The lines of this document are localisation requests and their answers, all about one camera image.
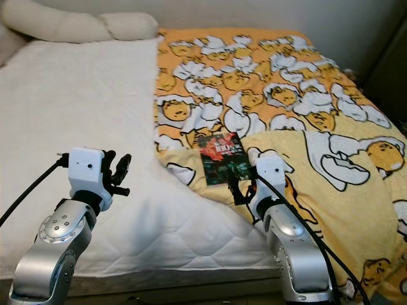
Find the floor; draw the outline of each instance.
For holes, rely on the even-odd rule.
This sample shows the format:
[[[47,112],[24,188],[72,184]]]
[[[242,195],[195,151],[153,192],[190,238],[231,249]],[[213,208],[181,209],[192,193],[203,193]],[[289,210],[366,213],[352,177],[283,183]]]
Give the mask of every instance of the floor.
[[[77,299],[77,302],[66,302],[66,305],[82,305],[83,302]],[[100,304],[102,299],[95,300],[95,302],[87,301],[88,305]],[[281,294],[263,294],[263,295],[248,295],[246,297],[238,298],[227,298],[227,299],[216,299],[216,300],[206,300],[197,302],[182,302],[182,303],[168,303],[167,305],[284,305],[284,299]],[[150,305],[143,302],[142,300],[137,300],[130,298],[125,302],[119,302],[112,305]]]

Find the bed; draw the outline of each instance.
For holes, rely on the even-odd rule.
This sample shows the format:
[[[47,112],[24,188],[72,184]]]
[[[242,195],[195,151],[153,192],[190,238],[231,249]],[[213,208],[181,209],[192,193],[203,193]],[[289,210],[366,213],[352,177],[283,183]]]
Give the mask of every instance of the bed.
[[[2,212],[56,153],[88,146],[133,156],[123,183],[130,196],[115,197],[99,215],[71,296],[242,280],[270,284],[277,277],[259,231],[232,208],[190,191],[156,159],[156,45],[156,39],[33,41],[0,70]],[[59,169],[1,228],[2,300],[38,224],[68,192],[67,171]],[[263,285],[260,292],[277,287]]]
[[[123,183],[130,196],[115,198],[99,215],[70,296],[203,284],[233,295],[278,290],[279,271],[258,215],[235,206],[226,186],[204,182],[197,139],[236,132],[251,160],[283,157],[287,200],[370,296],[390,279],[379,291],[405,297],[405,137],[307,37],[285,30],[162,29],[156,39],[118,41],[117,32],[98,22],[97,39],[107,41],[82,43],[89,36],[75,41],[70,31],[34,29],[27,2],[43,11],[19,0],[28,19],[12,18],[13,25],[80,44],[32,41],[0,69],[0,211],[56,153],[87,146],[133,156]],[[53,13],[60,20],[70,15]],[[68,190],[60,169],[1,228],[1,301],[38,224]],[[360,299],[334,268],[341,291]],[[185,291],[152,301],[188,301]],[[214,294],[207,290],[195,295],[208,297]]]

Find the white pillow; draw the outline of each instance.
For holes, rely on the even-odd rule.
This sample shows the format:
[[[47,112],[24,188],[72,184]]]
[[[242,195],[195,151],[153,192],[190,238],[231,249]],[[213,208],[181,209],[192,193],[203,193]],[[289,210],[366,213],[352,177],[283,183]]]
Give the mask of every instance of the white pillow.
[[[158,32],[158,22],[146,13],[107,13],[98,18],[118,40],[151,39]]]
[[[147,39],[156,36],[158,24],[145,13],[112,13],[96,18],[87,13],[60,11],[32,0],[5,0],[0,17],[9,28],[55,42]]]
[[[84,13],[69,13],[31,0],[5,0],[3,22],[21,33],[47,41],[85,43],[110,40],[104,24]]]

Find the cable connector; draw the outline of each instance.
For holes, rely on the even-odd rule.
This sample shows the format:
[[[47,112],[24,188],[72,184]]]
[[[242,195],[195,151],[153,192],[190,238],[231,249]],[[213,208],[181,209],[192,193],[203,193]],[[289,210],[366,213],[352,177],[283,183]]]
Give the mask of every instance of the cable connector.
[[[58,152],[57,153],[58,156],[61,156],[61,158],[59,158],[56,162],[56,164],[58,166],[62,166],[63,168],[68,168],[69,166],[69,153],[68,152],[64,152],[63,154]]]

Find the white wall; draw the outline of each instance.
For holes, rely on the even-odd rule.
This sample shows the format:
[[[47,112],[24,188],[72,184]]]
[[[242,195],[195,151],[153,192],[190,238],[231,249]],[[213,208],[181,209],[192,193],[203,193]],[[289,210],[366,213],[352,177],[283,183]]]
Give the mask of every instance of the white wall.
[[[403,0],[36,0],[54,8],[99,14],[143,11],[166,28],[294,29],[342,68],[373,62],[403,12]]]

